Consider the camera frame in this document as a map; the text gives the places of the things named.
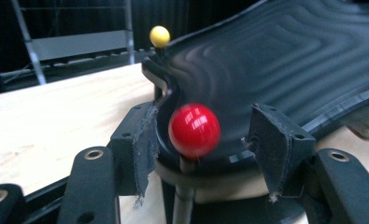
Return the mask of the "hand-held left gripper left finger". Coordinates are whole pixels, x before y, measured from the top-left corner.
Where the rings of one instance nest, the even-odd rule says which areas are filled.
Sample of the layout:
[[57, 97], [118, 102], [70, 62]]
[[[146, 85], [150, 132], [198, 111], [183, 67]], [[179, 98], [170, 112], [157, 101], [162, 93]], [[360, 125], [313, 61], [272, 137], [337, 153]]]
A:
[[104, 147], [75, 157], [57, 224], [120, 224], [120, 196], [142, 198], [155, 169], [157, 109], [132, 107]]

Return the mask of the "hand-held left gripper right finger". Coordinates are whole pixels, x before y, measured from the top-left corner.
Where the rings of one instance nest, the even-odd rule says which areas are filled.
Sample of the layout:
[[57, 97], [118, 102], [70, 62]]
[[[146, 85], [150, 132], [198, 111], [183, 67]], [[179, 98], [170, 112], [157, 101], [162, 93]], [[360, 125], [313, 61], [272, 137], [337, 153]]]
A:
[[309, 224], [369, 224], [369, 173], [353, 155], [315, 145], [277, 109], [252, 106], [248, 148], [269, 192], [298, 200]]

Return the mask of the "red ball knob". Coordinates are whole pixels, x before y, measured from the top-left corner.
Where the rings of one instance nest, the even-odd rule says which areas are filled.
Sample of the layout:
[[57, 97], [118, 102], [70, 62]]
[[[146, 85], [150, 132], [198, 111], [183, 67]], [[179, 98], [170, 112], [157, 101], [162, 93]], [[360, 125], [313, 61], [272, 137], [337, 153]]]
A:
[[186, 104], [173, 113], [168, 134], [180, 155], [196, 161], [217, 147], [221, 130], [218, 118], [208, 107]]

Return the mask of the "black wavy tray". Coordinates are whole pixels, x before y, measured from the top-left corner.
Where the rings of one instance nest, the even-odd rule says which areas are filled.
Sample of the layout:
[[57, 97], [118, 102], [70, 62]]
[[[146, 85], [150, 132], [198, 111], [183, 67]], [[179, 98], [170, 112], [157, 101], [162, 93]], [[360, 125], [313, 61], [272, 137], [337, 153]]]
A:
[[[269, 105], [316, 142], [369, 120], [369, 0], [261, 0], [182, 36], [142, 63], [155, 85], [156, 170], [168, 224], [293, 224], [300, 202], [269, 192], [248, 148], [252, 106]], [[208, 107], [220, 141], [196, 161], [168, 124], [186, 104]]]

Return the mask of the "yellow ball knob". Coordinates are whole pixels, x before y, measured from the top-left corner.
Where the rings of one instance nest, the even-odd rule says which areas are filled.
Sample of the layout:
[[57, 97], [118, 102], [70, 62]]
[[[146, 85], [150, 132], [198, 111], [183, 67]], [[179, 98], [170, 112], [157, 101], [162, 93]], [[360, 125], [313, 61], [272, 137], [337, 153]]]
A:
[[170, 33], [163, 26], [154, 26], [149, 32], [149, 40], [157, 49], [162, 49], [170, 42]]

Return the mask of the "white metal stand frame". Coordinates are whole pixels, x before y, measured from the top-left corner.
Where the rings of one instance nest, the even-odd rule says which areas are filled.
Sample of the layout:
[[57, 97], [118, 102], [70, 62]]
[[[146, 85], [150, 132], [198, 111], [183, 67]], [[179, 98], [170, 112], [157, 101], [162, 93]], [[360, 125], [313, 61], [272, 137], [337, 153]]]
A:
[[40, 85], [47, 83], [41, 65], [42, 61], [126, 48], [128, 63], [135, 63], [131, 0], [123, 0], [123, 6], [120, 7], [124, 11], [125, 27], [123, 30], [45, 38], [32, 38], [30, 35], [22, 12], [32, 10], [32, 8], [21, 7], [19, 0], [10, 0], [10, 3], [13, 6], [24, 45]]

